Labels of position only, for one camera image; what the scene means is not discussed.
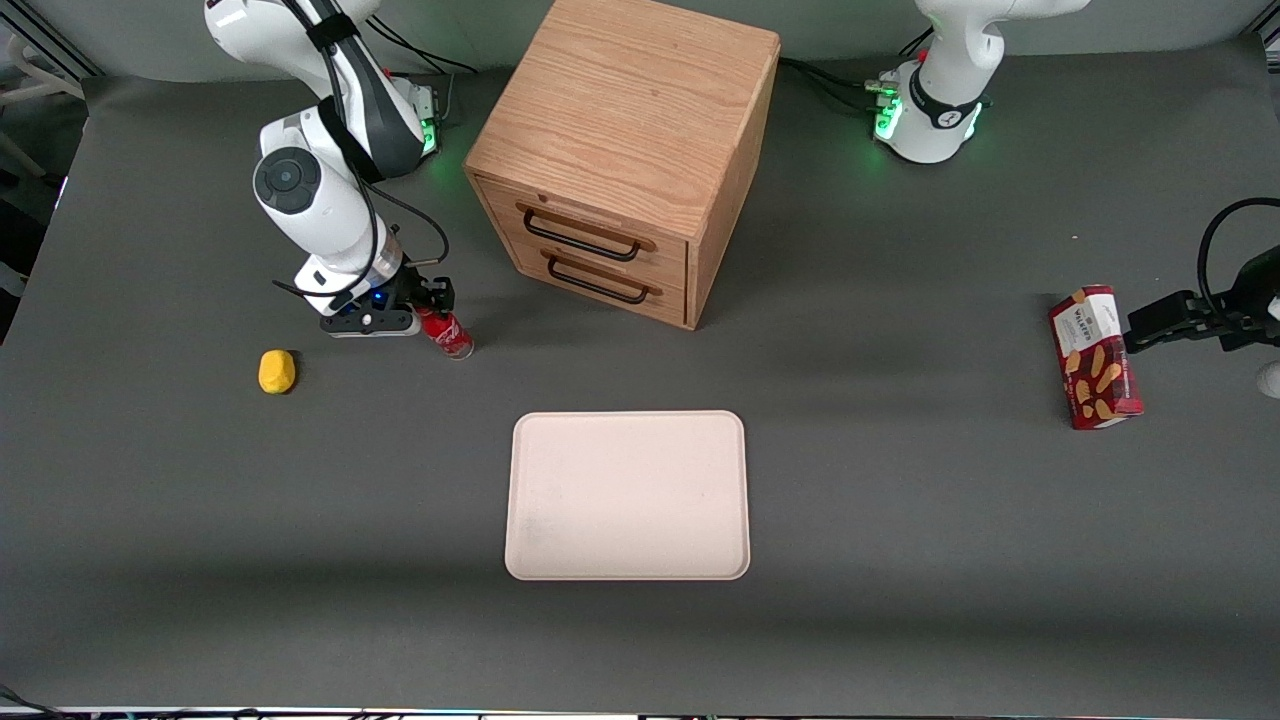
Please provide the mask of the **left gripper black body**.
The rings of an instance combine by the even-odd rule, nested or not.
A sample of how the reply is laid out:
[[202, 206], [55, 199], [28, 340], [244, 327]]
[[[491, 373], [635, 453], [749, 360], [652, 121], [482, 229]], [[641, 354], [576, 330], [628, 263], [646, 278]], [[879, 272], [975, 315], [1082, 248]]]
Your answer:
[[1254, 345], [1277, 347], [1279, 251], [1267, 250], [1252, 258], [1236, 273], [1231, 287], [1217, 293], [1210, 288], [1208, 255], [1201, 250], [1196, 259], [1204, 310], [1194, 341], [1219, 340], [1225, 331], [1254, 331]]

